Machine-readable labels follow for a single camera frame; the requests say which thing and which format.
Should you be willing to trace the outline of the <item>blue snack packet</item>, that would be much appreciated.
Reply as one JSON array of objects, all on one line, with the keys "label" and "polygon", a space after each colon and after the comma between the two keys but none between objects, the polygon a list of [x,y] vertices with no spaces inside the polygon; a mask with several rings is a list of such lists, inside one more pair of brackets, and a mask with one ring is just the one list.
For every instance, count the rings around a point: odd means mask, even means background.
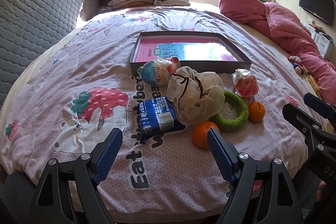
[{"label": "blue snack packet", "polygon": [[181,131],[186,128],[175,115],[172,102],[167,97],[158,97],[138,103],[133,110],[138,112],[140,144],[147,139],[167,132]]}]

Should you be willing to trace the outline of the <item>white drawer cabinet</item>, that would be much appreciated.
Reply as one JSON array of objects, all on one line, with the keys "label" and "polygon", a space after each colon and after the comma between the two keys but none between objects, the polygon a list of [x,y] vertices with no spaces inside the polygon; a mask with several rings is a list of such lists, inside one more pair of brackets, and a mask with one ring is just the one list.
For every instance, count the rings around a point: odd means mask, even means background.
[{"label": "white drawer cabinet", "polygon": [[321,56],[328,60],[334,45],[331,36],[329,36],[323,28],[316,26],[315,24],[305,22],[304,26],[310,31],[311,38],[316,43]]}]

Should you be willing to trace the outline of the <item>red white snack bag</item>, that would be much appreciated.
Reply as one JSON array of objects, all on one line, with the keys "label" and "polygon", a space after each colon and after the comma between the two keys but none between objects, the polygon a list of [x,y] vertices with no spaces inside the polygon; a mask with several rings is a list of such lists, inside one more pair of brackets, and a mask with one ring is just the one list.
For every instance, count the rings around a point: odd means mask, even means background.
[{"label": "red white snack bag", "polygon": [[236,69],[232,73],[235,91],[240,97],[251,97],[259,92],[255,75],[248,69]]}]

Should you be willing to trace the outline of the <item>orange mandarin with stem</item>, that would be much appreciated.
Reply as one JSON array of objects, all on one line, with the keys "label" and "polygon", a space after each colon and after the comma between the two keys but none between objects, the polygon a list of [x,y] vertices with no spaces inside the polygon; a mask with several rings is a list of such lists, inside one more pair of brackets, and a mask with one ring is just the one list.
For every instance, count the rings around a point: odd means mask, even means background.
[{"label": "orange mandarin with stem", "polygon": [[261,102],[254,101],[248,106],[249,110],[249,120],[252,122],[260,122],[265,116],[265,107]]}]

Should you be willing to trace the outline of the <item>round blue red snack bag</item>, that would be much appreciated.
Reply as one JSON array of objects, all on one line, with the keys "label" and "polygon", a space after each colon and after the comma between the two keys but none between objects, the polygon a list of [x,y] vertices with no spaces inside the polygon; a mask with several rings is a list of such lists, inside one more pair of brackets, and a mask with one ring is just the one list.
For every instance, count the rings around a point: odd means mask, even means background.
[{"label": "round blue red snack bag", "polygon": [[170,59],[155,59],[139,67],[138,75],[142,80],[153,87],[166,87],[171,76],[181,67],[179,59],[174,56]]}]

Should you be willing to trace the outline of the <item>shallow grey cardboard box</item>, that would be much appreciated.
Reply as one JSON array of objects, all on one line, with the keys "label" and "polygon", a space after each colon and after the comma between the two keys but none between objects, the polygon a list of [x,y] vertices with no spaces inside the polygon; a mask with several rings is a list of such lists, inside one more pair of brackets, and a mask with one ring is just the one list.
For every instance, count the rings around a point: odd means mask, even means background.
[{"label": "shallow grey cardboard box", "polygon": [[137,71],[140,66],[147,62],[137,62],[135,61],[135,54],[137,51],[137,46],[143,38],[217,38],[221,40],[222,43],[229,47],[229,51],[234,53],[239,61],[180,61],[181,66],[189,66],[198,72],[208,72],[213,71],[215,73],[234,73],[236,69],[250,69],[252,62],[250,59],[238,49],[232,42],[230,42],[226,37],[219,33],[212,32],[199,32],[199,31],[153,31],[153,32],[142,32],[139,34],[134,48],[130,56],[130,68],[133,75],[137,75]]}]

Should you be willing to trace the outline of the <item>cream mesh drawstring bag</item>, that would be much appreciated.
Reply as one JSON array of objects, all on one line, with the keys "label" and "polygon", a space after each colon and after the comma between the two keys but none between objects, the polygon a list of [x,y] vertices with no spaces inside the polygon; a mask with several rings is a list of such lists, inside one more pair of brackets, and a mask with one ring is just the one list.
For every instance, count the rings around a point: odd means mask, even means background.
[{"label": "cream mesh drawstring bag", "polygon": [[182,123],[199,124],[223,108],[224,84],[215,72],[199,73],[184,66],[171,76],[166,96]]}]

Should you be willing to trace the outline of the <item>pink quilted comforter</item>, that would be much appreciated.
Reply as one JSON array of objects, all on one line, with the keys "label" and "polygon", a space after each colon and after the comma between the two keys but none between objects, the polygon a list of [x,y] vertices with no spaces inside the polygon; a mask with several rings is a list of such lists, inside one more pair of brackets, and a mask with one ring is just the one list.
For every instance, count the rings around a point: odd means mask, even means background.
[{"label": "pink quilted comforter", "polygon": [[324,102],[335,104],[335,66],[321,56],[309,30],[294,12],[276,2],[259,0],[220,0],[219,10],[234,22],[262,33],[290,55],[298,56],[316,80]]}]

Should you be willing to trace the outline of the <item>pink blue children's book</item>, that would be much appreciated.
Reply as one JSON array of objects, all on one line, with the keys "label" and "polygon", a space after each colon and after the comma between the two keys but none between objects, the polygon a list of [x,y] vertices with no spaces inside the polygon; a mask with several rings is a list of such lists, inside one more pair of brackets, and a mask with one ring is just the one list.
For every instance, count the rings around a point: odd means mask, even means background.
[{"label": "pink blue children's book", "polygon": [[180,61],[239,61],[229,47],[217,38],[143,38],[135,61],[177,57]]}]

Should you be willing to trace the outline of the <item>pink strawberry print bedsheet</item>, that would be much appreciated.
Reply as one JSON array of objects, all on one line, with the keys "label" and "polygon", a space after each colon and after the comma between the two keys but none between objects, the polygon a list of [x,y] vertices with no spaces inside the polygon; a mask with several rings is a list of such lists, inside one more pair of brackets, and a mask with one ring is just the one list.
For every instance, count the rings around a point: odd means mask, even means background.
[{"label": "pink strawberry print bedsheet", "polygon": [[122,146],[98,186],[117,221],[177,221],[221,211],[230,195],[205,123],[290,176],[307,159],[292,103],[311,87],[289,55],[253,28],[184,8],[110,12],[33,59],[1,110],[1,164],[37,184],[50,159],[91,153],[112,129]]}]

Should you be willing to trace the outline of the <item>small colourful toy figure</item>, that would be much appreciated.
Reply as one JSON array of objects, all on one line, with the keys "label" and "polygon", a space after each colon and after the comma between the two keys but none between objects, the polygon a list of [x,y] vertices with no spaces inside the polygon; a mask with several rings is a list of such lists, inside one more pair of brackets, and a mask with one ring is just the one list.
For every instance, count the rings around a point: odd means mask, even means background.
[{"label": "small colourful toy figure", "polygon": [[298,75],[309,75],[310,72],[307,70],[305,65],[303,65],[302,60],[298,56],[288,57],[288,61],[292,64],[295,72]]}]

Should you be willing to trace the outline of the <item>grey quilted headboard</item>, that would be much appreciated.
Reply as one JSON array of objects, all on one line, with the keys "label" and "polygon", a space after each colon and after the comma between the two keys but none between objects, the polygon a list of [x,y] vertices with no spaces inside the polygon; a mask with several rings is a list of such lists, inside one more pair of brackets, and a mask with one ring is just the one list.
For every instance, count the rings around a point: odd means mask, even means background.
[{"label": "grey quilted headboard", "polygon": [[76,27],[84,0],[1,0],[1,101],[22,72]]}]

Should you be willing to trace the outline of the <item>black flat television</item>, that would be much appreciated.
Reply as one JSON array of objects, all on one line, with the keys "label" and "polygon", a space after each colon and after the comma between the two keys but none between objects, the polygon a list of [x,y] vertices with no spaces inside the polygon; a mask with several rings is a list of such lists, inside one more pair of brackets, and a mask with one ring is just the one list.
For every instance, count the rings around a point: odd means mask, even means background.
[{"label": "black flat television", "polygon": [[313,14],[329,26],[334,22],[333,0],[299,0],[299,7]]}]

